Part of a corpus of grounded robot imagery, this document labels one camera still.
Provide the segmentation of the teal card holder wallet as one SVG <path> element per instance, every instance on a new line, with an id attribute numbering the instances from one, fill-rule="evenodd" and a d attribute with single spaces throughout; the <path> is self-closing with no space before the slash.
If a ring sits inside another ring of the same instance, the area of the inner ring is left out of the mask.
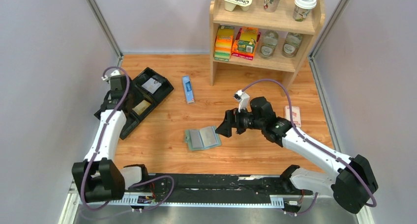
<path id="1" fill-rule="evenodd" d="M 184 141 L 190 151 L 207 150 L 220 146 L 221 140 L 215 132 L 215 126 L 208 126 L 202 129 L 185 130 Z"/>

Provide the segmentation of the gold card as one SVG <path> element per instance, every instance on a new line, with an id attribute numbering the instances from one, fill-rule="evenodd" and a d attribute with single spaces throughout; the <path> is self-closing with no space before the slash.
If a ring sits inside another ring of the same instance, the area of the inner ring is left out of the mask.
<path id="1" fill-rule="evenodd" d="M 137 116 L 148 114 L 151 111 L 151 103 L 147 100 L 142 100 L 140 103 L 134 106 L 132 110 Z"/>

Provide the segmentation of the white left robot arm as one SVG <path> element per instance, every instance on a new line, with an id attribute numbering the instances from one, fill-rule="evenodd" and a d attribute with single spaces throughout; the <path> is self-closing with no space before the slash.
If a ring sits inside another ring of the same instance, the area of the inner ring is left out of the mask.
<path id="1" fill-rule="evenodd" d="M 139 192 L 150 186 L 150 178 L 140 165 L 118 169 L 113 161 L 130 109 L 131 80 L 126 75 L 103 79 L 110 84 L 110 90 L 98 111 L 95 139 L 83 161 L 74 163 L 71 171 L 84 204 L 120 200 L 131 186 Z"/>

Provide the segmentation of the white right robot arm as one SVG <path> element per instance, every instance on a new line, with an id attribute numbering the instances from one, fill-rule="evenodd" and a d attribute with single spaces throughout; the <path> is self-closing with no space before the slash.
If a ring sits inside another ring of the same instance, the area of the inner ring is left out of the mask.
<path id="1" fill-rule="evenodd" d="M 265 97 L 256 97 L 249 103 L 251 110 L 234 108 L 225 112 L 217 134 L 227 138 L 232 129 L 237 134 L 246 130 L 259 130 L 270 142 L 289 149 L 316 166 L 323 172 L 314 172 L 298 165 L 289 166 L 283 173 L 281 189 L 287 194 L 296 190 L 309 190 L 331 196 L 346 211 L 357 214 L 365 206 L 375 206 L 373 194 L 378 183 L 369 161 L 361 156 L 340 153 L 319 143 L 291 121 L 279 117 Z"/>

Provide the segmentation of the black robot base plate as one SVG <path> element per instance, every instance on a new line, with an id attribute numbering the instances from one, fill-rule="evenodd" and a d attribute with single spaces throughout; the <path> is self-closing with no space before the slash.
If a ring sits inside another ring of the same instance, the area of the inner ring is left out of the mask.
<path id="1" fill-rule="evenodd" d="M 296 189 L 288 180 L 272 175 L 226 175 L 155 173 L 151 184 L 129 191 L 155 195 L 156 201 L 170 203 L 267 204 L 271 195 L 311 195 L 311 191 Z"/>

